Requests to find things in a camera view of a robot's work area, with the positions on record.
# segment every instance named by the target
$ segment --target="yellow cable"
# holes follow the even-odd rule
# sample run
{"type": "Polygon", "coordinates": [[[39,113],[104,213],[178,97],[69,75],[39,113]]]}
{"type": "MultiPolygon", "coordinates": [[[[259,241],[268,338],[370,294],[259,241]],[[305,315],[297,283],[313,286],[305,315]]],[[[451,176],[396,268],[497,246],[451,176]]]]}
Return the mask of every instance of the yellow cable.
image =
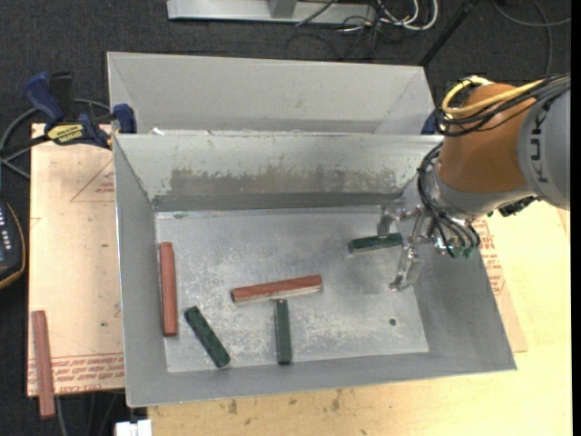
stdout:
{"type": "Polygon", "coordinates": [[[468,78],[464,81],[461,81],[459,84],[452,87],[448,91],[448,93],[444,97],[444,100],[442,100],[441,109],[442,109],[442,112],[444,112],[446,115],[448,115],[450,117],[454,117],[454,116],[458,116],[458,115],[468,116],[468,114],[482,110],[483,108],[490,106],[492,104],[496,104],[498,102],[510,100],[511,98],[517,97],[518,95],[536,87],[537,85],[541,84],[542,82],[543,82],[543,80],[540,80],[540,81],[534,81],[534,82],[529,83],[529,84],[521,85],[520,87],[515,87],[514,89],[506,91],[502,94],[494,95],[488,99],[481,100],[480,102],[476,102],[475,104],[462,106],[459,108],[450,107],[449,103],[454,98],[454,96],[456,96],[456,94],[458,92],[460,92],[462,89],[465,89],[469,85],[492,84],[492,83],[490,83],[490,81],[488,81],[488,79],[485,79],[483,77],[476,77],[476,76],[471,77],[471,78],[468,78]]]}

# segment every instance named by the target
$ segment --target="metal stand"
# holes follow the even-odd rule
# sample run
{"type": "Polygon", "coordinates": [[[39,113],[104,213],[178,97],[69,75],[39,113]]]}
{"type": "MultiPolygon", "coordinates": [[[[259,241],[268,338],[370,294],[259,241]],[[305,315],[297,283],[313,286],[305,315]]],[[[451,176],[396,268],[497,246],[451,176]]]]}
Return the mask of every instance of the metal stand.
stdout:
{"type": "MultiPolygon", "coordinates": [[[[202,19],[299,23],[319,11],[327,1],[301,0],[169,0],[170,20],[202,19]]],[[[342,24],[355,16],[370,18],[374,10],[369,5],[332,4],[313,19],[318,24],[342,24]]]]}
{"type": "Polygon", "coordinates": [[[424,57],[419,62],[420,66],[427,66],[429,62],[432,61],[432,58],[436,56],[439,52],[439,49],[442,48],[442,45],[446,43],[449,37],[454,34],[454,31],[458,29],[464,18],[469,15],[480,0],[467,0],[464,2],[462,7],[458,10],[458,12],[454,15],[452,20],[448,23],[448,26],[442,33],[442,35],[438,38],[438,40],[432,45],[432,47],[428,50],[428,52],[424,55],[424,57]]]}

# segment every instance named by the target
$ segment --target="blue clamp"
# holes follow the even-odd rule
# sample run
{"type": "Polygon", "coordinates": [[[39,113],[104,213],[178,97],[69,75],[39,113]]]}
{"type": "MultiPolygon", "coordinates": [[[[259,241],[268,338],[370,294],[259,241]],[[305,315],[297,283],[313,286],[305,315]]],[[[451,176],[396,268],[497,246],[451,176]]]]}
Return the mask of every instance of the blue clamp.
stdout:
{"type": "Polygon", "coordinates": [[[34,108],[46,113],[50,118],[50,123],[46,124],[47,128],[50,129],[56,123],[63,121],[64,111],[48,87],[48,73],[42,72],[31,77],[25,85],[25,95],[34,108]]]}
{"type": "MultiPolygon", "coordinates": [[[[87,144],[111,148],[111,135],[103,131],[98,124],[94,124],[88,114],[79,114],[76,122],[64,121],[66,113],[51,93],[48,73],[42,72],[32,76],[25,84],[25,95],[37,110],[48,116],[49,121],[44,127],[44,134],[48,139],[59,145],[87,144]]],[[[113,117],[118,123],[119,132],[128,134],[137,132],[135,116],[128,104],[116,105],[113,117]]]]}
{"type": "Polygon", "coordinates": [[[113,107],[113,116],[119,124],[119,132],[123,134],[137,133],[137,122],[133,109],[128,104],[117,104],[113,107]]]}

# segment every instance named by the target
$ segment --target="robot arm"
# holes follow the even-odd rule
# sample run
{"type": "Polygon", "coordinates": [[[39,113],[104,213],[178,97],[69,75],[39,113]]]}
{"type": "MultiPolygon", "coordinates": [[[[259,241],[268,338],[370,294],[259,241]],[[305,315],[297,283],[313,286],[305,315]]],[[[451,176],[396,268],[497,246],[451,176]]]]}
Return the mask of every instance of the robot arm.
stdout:
{"type": "Polygon", "coordinates": [[[459,108],[441,107],[445,139],[424,176],[432,202],[461,219],[528,197],[568,209],[570,77],[520,88],[472,78],[451,94],[467,88],[459,108]]]}
{"type": "Polygon", "coordinates": [[[555,75],[521,87],[471,77],[448,92],[438,120],[444,139],[419,166],[421,205],[393,289],[408,284],[420,243],[469,257],[480,244],[479,217],[535,200],[569,209],[570,91],[570,75],[555,75]]]}

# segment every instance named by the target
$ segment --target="black device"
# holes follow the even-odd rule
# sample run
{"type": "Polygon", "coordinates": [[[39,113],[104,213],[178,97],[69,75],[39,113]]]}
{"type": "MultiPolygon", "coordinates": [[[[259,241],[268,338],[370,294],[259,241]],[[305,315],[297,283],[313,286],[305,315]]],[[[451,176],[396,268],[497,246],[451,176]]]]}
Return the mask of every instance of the black device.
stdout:
{"type": "Polygon", "coordinates": [[[0,289],[16,281],[25,270],[25,237],[8,202],[0,197],[0,289]]]}

